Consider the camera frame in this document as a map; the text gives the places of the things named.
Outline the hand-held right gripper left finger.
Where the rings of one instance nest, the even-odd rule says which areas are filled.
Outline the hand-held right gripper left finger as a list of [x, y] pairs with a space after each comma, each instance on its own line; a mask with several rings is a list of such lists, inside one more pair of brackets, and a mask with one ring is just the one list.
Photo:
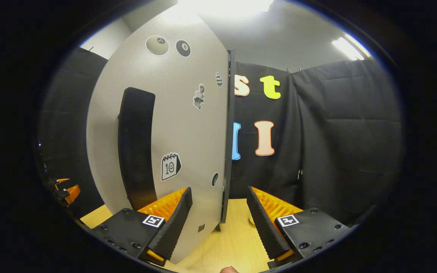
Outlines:
[[164, 266], [171, 259], [192, 204], [192, 189], [183, 188], [139, 210], [122, 209], [92, 232], [134, 259]]

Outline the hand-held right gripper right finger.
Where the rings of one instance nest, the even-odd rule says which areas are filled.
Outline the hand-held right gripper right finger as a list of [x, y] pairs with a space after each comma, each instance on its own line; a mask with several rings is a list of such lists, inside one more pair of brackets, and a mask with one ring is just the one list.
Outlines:
[[318, 208], [299, 209], [254, 187], [248, 187], [247, 205], [270, 268], [320, 253], [352, 231]]

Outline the black door handle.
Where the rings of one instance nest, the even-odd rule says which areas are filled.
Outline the black door handle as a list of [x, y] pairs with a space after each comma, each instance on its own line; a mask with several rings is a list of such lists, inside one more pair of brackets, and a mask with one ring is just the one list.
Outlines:
[[118, 157], [127, 199], [139, 210], [157, 200], [152, 172], [152, 120], [156, 96], [126, 88], [118, 114]]

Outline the grey cabinet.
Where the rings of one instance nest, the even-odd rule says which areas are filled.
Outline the grey cabinet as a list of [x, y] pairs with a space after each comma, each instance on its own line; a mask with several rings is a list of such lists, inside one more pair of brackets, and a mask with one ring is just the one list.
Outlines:
[[224, 183], [223, 183], [223, 200], [222, 214], [220, 223], [216, 230], [220, 231], [223, 224], [226, 223], [228, 201], [230, 197], [231, 172], [232, 172], [232, 151], [233, 151], [233, 135], [234, 135], [234, 75], [236, 72], [236, 58], [234, 50], [227, 50], [228, 53], [228, 72], [227, 72], [227, 117], [226, 117], [226, 148], [225, 148], [225, 165], [224, 165]]

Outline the grey cabinet door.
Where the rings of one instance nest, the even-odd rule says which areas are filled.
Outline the grey cabinet door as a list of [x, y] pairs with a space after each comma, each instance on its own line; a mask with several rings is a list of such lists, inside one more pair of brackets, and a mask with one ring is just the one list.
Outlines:
[[99, 75], [87, 112], [90, 171], [112, 214], [132, 209], [118, 157], [126, 88], [156, 96], [151, 162], [157, 200], [192, 189], [193, 204], [171, 259], [191, 254], [220, 223], [226, 148], [228, 53], [195, 12], [174, 5], [140, 26]]

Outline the black backdrop cloth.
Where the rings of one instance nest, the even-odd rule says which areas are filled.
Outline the black backdrop cloth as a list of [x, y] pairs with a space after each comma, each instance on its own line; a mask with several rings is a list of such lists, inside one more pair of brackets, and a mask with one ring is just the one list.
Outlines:
[[[91, 175], [86, 120], [106, 59], [75, 50], [54, 76], [38, 122], [44, 170], [80, 187], [81, 218], [104, 205]], [[336, 61], [297, 73], [236, 62], [249, 95], [236, 96], [238, 152], [229, 197], [249, 186], [338, 221], [359, 217], [389, 192], [403, 153], [402, 114], [373, 60]]]

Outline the long ceiling light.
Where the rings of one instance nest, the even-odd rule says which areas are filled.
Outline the long ceiling light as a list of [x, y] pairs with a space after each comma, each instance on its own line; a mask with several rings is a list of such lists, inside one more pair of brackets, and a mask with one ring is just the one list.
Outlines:
[[274, 0], [178, 0], [182, 7], [213, 17], [249, 17], [268, 12]]

